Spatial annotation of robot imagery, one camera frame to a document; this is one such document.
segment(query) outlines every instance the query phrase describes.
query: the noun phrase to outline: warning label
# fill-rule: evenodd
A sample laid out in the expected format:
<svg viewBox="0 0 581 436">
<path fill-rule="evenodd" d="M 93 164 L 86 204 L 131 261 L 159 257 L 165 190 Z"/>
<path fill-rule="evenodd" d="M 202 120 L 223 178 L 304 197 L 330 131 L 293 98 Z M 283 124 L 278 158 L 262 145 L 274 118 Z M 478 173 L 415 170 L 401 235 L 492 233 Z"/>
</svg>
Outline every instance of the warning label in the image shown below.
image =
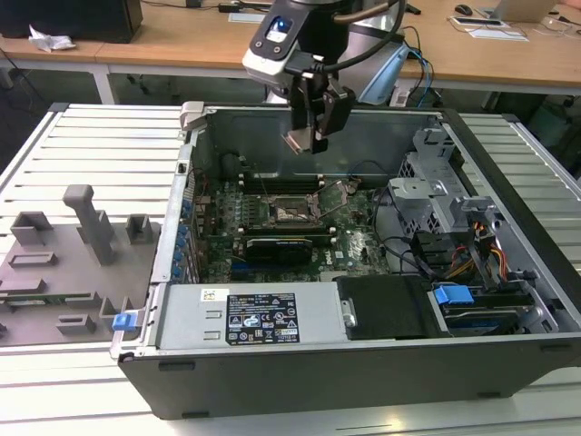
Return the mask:
<svg viewBox="0 0 581 436">
<path fill-rule="evenodd" d="M 228 295 L 227 307 L 230 345 L 300 341 L 294 293 Z"/>
</svg>

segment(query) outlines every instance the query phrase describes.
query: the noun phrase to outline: paper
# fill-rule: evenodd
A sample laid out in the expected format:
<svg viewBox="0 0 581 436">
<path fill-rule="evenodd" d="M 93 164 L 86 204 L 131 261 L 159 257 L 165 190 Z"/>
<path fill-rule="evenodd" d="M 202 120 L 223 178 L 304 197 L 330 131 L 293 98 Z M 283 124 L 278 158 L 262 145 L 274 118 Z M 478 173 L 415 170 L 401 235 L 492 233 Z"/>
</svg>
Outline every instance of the paper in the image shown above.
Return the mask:
<svg viewBox="0 0 581 436">
<path fill-rule="evenodd" d="M 51 53 L 53 50 L 66 50 L 67 48 L 76 47 L 69 36 L 50 36 L 34 30 L 31 25 L 28 28 L 30 29 L 28 41 L 45 52 Z"/>
<path fill-rule="evenodd" d="M 475 38 L 485 39 L 503 39 L 506 41 L 525 41 L 528 39 L 519 32 L 510 32 L 508 30 L 491 30 L 491 29 L 477 29 L 469 32 Z"/>
</svg>

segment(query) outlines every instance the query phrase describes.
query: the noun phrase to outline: laptop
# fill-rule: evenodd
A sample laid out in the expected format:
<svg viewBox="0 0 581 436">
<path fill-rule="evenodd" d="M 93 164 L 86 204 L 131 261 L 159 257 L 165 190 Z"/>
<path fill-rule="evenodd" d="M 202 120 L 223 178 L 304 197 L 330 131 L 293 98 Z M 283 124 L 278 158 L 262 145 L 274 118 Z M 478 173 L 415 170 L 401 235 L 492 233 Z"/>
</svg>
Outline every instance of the laptop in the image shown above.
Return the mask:
<svg viewBox="0 0 581 436">
<path fill-rule="evenodd" d="M 483 16 L 508 22 L 540 23 L 557 0 L 500 0 L 497 7 L 477 8 Z"/>
</svg>

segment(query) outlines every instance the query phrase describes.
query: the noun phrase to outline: blue tab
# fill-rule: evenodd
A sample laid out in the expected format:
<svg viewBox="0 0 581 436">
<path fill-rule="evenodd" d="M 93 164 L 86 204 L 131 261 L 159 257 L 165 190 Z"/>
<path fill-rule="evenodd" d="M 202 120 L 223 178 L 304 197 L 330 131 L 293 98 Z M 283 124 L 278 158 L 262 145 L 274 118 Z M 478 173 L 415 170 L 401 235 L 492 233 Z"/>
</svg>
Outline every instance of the blue tab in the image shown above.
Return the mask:
<svg viewBox="0 0 581 436">
<path fill-rule="evenodd" d="M 134 332 L 137 330 L 137 313 L 119 313 L 113 318 L 113 331 Z"/>
<path fill-rule="evenodd" d="M 474 297 L 463 284 L 442 284 L 434 291 L 438 304 L 471 304 Z"/>
</svg>

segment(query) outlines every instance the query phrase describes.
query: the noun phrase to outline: motherboard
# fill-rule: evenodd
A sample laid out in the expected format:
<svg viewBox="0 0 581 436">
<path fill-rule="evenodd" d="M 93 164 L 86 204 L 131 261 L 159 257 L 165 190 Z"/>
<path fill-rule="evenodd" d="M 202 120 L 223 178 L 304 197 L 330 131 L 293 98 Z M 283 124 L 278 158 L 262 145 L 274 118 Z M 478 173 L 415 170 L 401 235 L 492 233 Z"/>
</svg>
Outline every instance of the motherboard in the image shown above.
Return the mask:
<svg viewBox="0 0 581 436">
<path fill-rule="evenodd" d="M 372 224 L 374 190 L 346 181 L 315 193 L 247 193 L 216 183 L 198 197 L 193 228 L 202 282 L 330 282 L 388 273 Z"/>
</svg>

